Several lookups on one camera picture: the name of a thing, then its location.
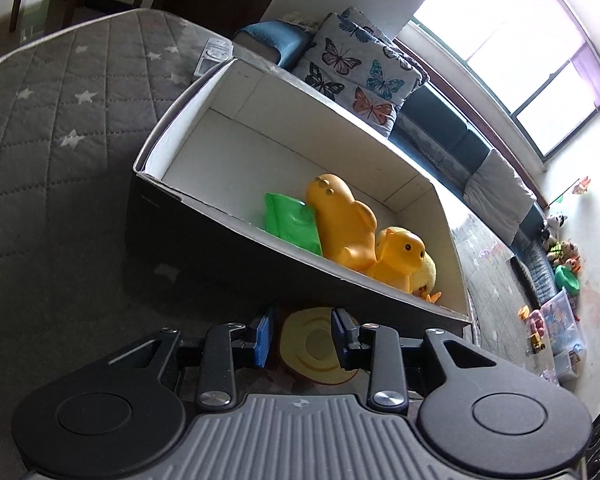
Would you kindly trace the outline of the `red yellow round toy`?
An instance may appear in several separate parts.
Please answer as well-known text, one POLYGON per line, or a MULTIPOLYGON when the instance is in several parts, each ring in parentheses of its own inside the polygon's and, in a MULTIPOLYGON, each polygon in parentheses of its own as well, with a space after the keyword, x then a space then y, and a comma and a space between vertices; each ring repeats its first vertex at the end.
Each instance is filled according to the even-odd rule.
POLYGON ((279 354, 296 374, 336 386, 348 382, 358 370, 344 370, 332 340, 332 309, 317 307, 291 313, 279 338, 279 354))

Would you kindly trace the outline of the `yellow plush duck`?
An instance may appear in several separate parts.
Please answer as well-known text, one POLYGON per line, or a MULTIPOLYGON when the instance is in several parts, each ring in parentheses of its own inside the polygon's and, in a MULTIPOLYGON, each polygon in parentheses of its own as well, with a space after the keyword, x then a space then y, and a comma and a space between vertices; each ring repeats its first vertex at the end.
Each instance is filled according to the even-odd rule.
POLYGON ((425 254, 422 267, 411 277, 412 295, 435 304, 441 297, 441 292, 434 292, 437 279, 437 267, 434 259, 425 254))

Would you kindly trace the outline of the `orange rubber duck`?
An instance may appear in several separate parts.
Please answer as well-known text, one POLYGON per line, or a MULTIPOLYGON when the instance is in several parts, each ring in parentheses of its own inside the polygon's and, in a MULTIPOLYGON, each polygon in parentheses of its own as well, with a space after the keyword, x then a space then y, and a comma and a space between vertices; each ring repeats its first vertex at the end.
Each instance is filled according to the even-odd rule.
POLYGON ((336 174, 321 174, 306 188, 306 203, 315 211, 323 256, 363 273, 376 262, 377 219, 356 200, 336 174))
POLYGON ((410 294, 412 275, 422 268, 426 246, 413 232, 389 226, 376 237, 376 262, 365 274, 369 278, 410 294))

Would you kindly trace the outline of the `green plastic toy piece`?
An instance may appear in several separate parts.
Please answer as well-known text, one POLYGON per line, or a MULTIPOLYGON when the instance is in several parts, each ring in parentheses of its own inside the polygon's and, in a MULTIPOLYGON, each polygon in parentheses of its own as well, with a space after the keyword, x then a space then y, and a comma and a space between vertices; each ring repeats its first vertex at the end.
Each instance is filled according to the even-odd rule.
POLYGON ((264 227, 268 234, 312 254, 323 255, 314 209, 311 206, 302 200, 277 193, 266 193, 264 203, 264 227))

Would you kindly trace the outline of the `clear plastic toy bin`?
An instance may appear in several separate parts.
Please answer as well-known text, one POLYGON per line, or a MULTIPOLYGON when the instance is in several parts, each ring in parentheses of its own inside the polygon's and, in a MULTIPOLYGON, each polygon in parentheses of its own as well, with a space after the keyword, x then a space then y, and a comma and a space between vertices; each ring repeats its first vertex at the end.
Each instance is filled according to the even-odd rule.
POLYGON ((573 314, 568 292, 563 288, 540 309, 543 315, 558 382, 579 377, 586 357, 586 347, 579 322, 573 314))

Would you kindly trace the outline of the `grey sofa cushion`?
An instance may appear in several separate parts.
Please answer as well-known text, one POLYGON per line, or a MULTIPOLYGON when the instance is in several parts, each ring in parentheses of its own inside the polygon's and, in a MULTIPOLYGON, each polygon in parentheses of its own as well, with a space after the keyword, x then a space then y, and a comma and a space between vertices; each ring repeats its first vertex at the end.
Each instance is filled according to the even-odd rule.
POLYGON ((514 167, 491 150, 467 181, 465 204, 507 245, 536 201, 514 167))

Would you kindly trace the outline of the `green toy bowl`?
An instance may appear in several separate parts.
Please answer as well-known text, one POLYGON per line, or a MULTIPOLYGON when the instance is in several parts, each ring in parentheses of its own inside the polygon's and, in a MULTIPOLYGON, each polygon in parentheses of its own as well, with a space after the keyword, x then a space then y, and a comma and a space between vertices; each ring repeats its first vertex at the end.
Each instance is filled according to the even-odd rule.
POLYGON ((554 271, 555 283, 559 289, 565 289, 570 296, 576 296, 580 292, 580 282, 568 266, 560 264, 554 271))

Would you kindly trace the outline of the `white cardboard box black outside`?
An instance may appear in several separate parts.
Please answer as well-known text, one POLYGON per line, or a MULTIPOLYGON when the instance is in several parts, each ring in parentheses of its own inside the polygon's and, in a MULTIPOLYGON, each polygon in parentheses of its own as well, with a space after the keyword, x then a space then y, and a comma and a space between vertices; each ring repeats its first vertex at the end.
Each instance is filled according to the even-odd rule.
POLYGON ((470 327, 434 182, 365 122, 271 64, 234 58, 168 107, 133 165, 125 241, 132 254, 185 270, 198 307, 218 294, 219 318, 334 307, 407 337, 470 327), (381 228, 424 240, 438 270, 435 304, 265 231, 265 195, 300 198, 321 174, 346 182, 381 228))

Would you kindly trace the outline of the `butterfly print pillow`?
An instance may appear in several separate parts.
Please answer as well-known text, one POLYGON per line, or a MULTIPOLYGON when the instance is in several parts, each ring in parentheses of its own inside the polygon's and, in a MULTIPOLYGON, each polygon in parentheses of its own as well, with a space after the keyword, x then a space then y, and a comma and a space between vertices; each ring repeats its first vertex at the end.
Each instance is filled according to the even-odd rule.
POLYGON ((390 136, 407 98, 429 79, 354 6, 329 14, 294 74, 382 136, 390 136))

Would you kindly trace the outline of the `grey quilted star cover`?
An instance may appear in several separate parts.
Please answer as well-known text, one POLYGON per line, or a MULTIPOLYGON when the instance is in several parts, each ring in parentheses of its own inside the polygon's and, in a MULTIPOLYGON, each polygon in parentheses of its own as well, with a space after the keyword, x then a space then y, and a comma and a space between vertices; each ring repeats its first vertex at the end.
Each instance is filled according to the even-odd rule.
POLYGON ((198 79, 193 24, 130 11, 0 58, 0 479, 459 479, 361 393, 245 388, 201 408, 188 273, 126 246, 133 165, 198 79))

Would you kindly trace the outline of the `white remote control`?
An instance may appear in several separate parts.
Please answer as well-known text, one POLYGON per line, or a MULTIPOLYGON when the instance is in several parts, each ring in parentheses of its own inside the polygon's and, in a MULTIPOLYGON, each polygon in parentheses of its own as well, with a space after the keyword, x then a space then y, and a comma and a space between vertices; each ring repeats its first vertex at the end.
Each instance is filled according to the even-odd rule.
POLYGON ((233 43, 225 38, 210 37, 199 55, 195 77, 202 77, 213 67, 220 65, 233 56, 233 43))

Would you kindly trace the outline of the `window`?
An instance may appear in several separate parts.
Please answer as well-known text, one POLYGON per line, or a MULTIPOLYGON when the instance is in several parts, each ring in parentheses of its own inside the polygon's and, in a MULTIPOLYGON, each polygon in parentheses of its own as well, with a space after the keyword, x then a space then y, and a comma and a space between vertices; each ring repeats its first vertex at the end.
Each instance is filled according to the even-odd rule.
POLYGON ((425 0, 414 21, 477 79, 540 159, 600 110, 600 56, 564 0, 425 0))

